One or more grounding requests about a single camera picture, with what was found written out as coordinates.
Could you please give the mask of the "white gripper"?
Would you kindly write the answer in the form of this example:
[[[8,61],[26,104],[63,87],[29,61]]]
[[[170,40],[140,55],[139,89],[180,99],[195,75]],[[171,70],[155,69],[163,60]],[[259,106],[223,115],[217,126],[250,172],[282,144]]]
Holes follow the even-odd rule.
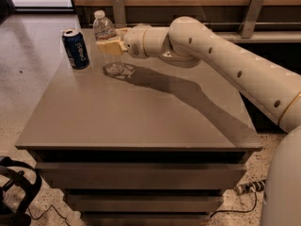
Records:
[[[134,58],[146,58],[143,45],[146,31],[145,25],[138,25],[130,29],[128,27],[117,28],[117,36],[124,39],[124,42],[122,40],[100,40],[96,42],[96,45],[104,54],[122,56],[127,52]]]

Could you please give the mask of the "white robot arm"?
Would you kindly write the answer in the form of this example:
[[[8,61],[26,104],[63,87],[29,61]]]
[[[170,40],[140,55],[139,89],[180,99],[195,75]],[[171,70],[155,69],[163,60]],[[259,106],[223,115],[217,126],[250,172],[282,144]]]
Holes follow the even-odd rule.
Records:
[[[301,75],[219,37],[190,17],[177,18],[168,27],[120,28],[96,44],[102,53],[157,57],[183,68],[202,60],[228,80],[287,133],[270,164],[260,226],[301,226]]]

